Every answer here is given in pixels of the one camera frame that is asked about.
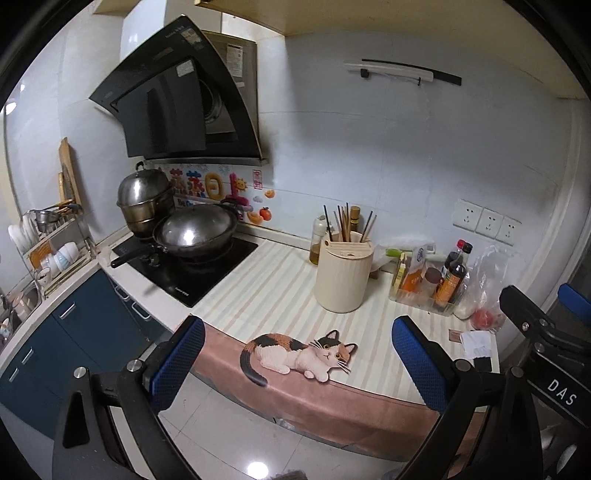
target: wall tile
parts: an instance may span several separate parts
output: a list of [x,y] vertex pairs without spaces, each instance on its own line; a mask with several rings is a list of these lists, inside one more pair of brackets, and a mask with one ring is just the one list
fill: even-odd
[[119,64],[123,18],[84,9],[67,26],[60,75],[60,106],[87,99]]
[[280,190],[373,205],[382,167],[384,121],[334,113],[263,113],[263,144]]

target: paper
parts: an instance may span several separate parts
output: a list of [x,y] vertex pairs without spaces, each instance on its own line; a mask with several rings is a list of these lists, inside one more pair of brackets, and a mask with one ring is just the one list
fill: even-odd
[[463,332],[460,335],[464,346],[464,358],[473,360],[482,356],[492,356],[492,333],[486,330]]

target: small bottle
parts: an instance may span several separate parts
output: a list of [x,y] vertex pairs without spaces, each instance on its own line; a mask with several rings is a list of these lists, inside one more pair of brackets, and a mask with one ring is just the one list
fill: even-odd
[[310,243],[310,261],[314,265],[318,265],[320,258],[320,243],[327,232],[327,220],[324,215],[319,215],[314,219],[312,227],[312,242]]
[[472,244],[465,242],[464,245],[462,246],[462,264],[464,265],[464,267],[468,264],[468,257],[470,256],[471,252],[472,252]]
[[450,263],[446,277],[441,287],[435,293],[434,299],[437,307],[442,310],[445,309],[458,285],[464,280],[466,272],[467,268],[464,266],[462,253]]
[[351,207],[351,212],[349,215],[349,223],[351,224],[351,231],[356,232],[359,228],[359,214],[361,213],[361,208],[356,205]]
[[443,268],[441,269],[441,278],[445,279],[447,272],[449,270],[449,265],[460,256],[460,254],[462,253],[462,248],[464,247],[464,240],[459,239],[457,241],[457,250],[456,251],[451,251],[449,252],[449,255],[447,256],[447,258],[445,259],[445,263],[443,264]]

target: electrical outlet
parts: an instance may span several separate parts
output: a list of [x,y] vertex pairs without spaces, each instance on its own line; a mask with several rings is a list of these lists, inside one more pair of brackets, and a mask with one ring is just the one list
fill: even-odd
[[473,232],[482,213],[482,207],[465,200],[458,200],[453,211],[452,223]]
[[514,245],[517,241],[518,235],[521,232],[521,222],[513,220],[510,217],[503,217],[499,233],[496,234],[496,239],[504,244]]
[[480,217],[478,225],[476,225],[476,233],[489,238],[494,238],[496,237],[496,234],[499,233],[502,221],[503,216],[500,213],[496,213],[492,210],[489,210],[488,208],[485,208],[482,211],[482,216]]

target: plastic bag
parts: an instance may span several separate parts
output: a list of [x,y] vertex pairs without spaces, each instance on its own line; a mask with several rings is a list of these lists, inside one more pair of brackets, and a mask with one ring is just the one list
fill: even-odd
[[506,317],[499,307],[499,295],[506,286],[510,257],[504,248],[491,245],[476,259],[466,292],[454,310],[456,317],[470,318],[476,330],[501,328]]

